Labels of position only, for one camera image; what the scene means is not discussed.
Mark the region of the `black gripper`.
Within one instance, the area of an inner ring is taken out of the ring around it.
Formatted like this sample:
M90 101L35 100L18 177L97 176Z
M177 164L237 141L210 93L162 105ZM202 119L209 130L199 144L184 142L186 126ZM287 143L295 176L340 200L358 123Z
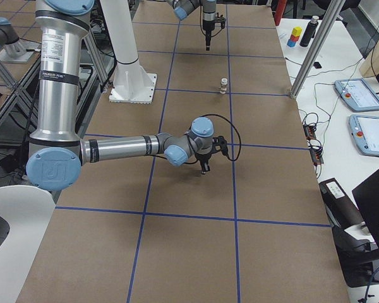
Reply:
M202 19L202 30L205 34L205 50L209 51L212 39L212 32L215 30L215 21L208 21Z
M212 154L211 153L205 153L205 154L196 154L196 159L200 161L201 165L201 171L209 172L210 166L209 166L209 160L211 159Z

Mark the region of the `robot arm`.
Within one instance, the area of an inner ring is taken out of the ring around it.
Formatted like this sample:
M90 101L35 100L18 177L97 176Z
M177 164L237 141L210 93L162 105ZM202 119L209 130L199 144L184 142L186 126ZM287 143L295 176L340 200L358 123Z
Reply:
M172 7L174 14L180 21L183 21L196 9L200 9L201 33L205 37L206 51L209 51L213 36L212 34L215 30L215 24L219 19L217 2L213 0L177 0L167 2Z
M127 1L102 1L116 58L110 100L149 104L157 75L139 62ZM82 165L119 158L165 155L173 166L195 157L202 170L215 145L214 126L196 118L179 138L168 133L111 140L82 140L75 131L81 42L90 31L93 1L38 1L35 19L42 30L39 115L30 136L26 172L41 189L59 191L72 185Z

